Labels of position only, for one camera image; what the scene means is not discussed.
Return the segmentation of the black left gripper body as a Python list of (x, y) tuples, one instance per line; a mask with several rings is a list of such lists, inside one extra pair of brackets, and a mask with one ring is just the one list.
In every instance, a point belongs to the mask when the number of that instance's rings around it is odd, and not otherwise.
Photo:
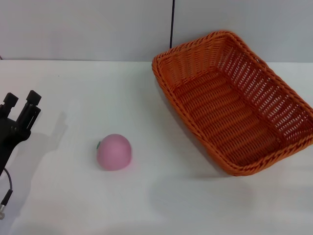
[(29, 123), (0, 119), (0, 173), (2, 174), (14, 148), (30, 137)]

